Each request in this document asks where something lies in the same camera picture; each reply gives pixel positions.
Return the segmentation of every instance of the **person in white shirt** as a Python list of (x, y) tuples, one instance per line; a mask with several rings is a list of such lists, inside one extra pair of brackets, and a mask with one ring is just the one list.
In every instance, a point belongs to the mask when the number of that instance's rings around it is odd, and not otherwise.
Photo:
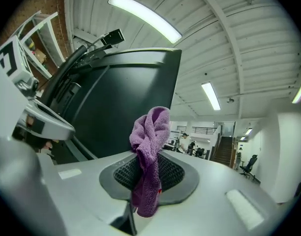
[(179, 139), (179, 148), (177, 149), (177, 152), (179, 153), (186, 153), (187, 151), (187, 141), (186, 141), (186, 138), (188, 137), (188, 135), (186, 133), (184, 133), (182, 135), (182, 137)]

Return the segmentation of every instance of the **cardboard box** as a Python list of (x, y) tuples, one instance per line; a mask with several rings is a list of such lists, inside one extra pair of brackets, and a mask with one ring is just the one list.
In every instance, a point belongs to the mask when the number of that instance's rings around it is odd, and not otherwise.
[(34, 52), (34, 55), (41, 64), (43, 64), (43, 62), (46, 61), (46, 59), (47, 59), (47, 56), (39, 49), (36, 49), (36, 51)]

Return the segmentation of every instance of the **microfiber cloth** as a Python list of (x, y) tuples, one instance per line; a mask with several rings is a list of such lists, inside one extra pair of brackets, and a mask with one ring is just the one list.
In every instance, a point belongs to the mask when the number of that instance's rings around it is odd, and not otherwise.
[(137, 214), (152, 217), (161, 191), (157, 153), (170, 135), (169, 109), (154, 107), (134, 122), (130, 135), (133, 151), (137, 153), (143, 175), (132, 192), (132, 204)]

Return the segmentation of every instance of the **black monitor back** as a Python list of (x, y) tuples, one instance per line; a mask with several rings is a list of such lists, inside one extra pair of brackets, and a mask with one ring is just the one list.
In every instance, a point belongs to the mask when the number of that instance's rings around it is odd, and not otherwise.
[(74, 66), (89, 67), (63, 117), (76, 130), (77, 148), (101, 158), (131, 149), (134, 121), (155, 106), (171, 107), (181, 50), (135, 49), (103, 59), (86, 54)]

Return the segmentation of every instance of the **chair backrest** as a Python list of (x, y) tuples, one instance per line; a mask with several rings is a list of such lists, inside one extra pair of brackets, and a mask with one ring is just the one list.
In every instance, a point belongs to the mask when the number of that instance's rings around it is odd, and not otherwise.
[(245, 167), (245, 171), (250, 172), (252, 170), (253, 164), (258, 160), (257, 155), (253, 155)]

